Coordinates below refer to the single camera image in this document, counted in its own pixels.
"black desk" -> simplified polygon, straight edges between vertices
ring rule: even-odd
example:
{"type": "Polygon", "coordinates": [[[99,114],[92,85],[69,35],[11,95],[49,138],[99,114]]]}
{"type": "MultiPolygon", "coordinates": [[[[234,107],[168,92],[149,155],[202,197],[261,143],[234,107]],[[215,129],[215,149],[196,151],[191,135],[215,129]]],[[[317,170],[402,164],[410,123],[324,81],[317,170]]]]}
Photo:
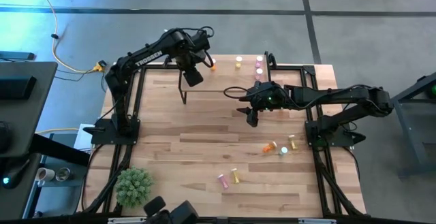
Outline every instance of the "black desk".
{"type": "Polygon", "coordinates": [[[0,63],[0,76],[33,76],[37,79],[28,100],[0,101],[0,121],[8,122],[13,131],[12,145],[0,154],[0,158],[31,154],[31,162],[20,184],[14,189],[0,187],[0,220],[22,218],[41,155],[83,166],[88,164],[87,153],[34,134],[56,69],[55,62],[0,63]]]}
{"type": "Polygon", "coordinates": [[[30,164],[20,184],[14,189],[0,187],[0,220],[21,219],[24,214],[30,191],[35,182],[36,171],[40,167],[41,155],[30,155],[30,164]]]}
{"type": "Polygon", "coordinates": [[[31,75],[37,79],[28,100],[0,100],[0,121],[8,122],[13,130],[13,143],[0,157],[18,157],[29,151],[56,68],[55,62],[0,63],[0,76],[31,75]]]}

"black camera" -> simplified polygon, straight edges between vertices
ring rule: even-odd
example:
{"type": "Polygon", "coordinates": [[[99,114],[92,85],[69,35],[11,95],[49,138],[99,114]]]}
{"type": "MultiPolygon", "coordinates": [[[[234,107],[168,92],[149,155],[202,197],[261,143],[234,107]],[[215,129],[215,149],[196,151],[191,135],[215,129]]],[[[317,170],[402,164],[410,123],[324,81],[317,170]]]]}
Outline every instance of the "black camera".
{"type": "Polygon", "coordinates": [[[189,201],[184,201],[172,212],[161,210],[165,207],[165,201],[161,196],[155,197],[144,206],[147,214],[146,224],[194,224],[198,219],[196,210],[189,201]]]}

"black floor line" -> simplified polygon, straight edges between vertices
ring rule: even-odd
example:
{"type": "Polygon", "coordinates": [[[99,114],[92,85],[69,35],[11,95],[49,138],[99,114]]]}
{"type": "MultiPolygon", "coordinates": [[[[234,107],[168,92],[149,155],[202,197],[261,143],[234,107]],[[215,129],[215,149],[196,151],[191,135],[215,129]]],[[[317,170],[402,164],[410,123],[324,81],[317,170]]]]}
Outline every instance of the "black floor line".
{"type": "Polygon", "coordinates": [[[321,64],[320,50],[318,48],[318,42],[316,41],[315,27],[313,26],[313,19],[311,14],[311,6],[309,0],[302,0],[303,7],[305,8],[307,31],[309,32],[309,41],[311,43],[313,62],[315,64],[321,64]]]}
{"type": "MultiPolygon", "coordinates": [[[[202,15],[266,15],[302,16],[304,10],[162,10],[162,9],[104,9],[55,7],[57,14],[202,14],[202,15]]],[[[52,13],[49,7],[0,7],[0,12],[52,13]]]]}
{"type": "Polygon", "coordinates": [[[362,12],[362,11],[311,11],[313,16],[355,17],[436,17],[436,12],[362,12]]]}

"yellow vial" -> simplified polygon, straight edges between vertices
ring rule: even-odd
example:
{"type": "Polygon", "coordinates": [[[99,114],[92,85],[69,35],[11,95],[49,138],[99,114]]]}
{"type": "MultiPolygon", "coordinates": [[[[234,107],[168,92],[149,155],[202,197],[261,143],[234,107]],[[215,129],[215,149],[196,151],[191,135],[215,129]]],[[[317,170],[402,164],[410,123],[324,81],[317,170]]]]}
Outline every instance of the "yellow vial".
{"type": "Polygon", "coordinates": [[[236,58],[236,68],[240,68],[240,66],[242,65],[242,62],[243,62],[243,58],[237,57],[236,58]]]}
{"type": "Polygon", "coordinates": [[[236,168],[232,170],[234,184],[239,184],[238,173],[236,173],[237,170],[236,168]]]}
{"type": "Polygon", "coordinates": [[[295,142],[294,142],[294,137],[295,137],[295,135],[290,135],[288,137],[288,140],[289,140],[289,143],[291,144],[292,150],[296,150],[297,149],[297,146],[295,145],[295,142]]]}

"potted plant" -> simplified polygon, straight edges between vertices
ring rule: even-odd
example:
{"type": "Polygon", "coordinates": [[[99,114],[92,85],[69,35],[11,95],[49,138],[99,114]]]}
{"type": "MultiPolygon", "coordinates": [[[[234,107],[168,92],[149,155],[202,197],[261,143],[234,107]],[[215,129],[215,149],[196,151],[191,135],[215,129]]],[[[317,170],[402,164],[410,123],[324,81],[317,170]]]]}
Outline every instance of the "potted plant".
{"type": "Polygon", "coordinates": [[[115,184],[116,200],[128,208],[142,206],[149,199],[153,183],[150,173],[144,169],[133,166],[123,170],[115,184]]]}

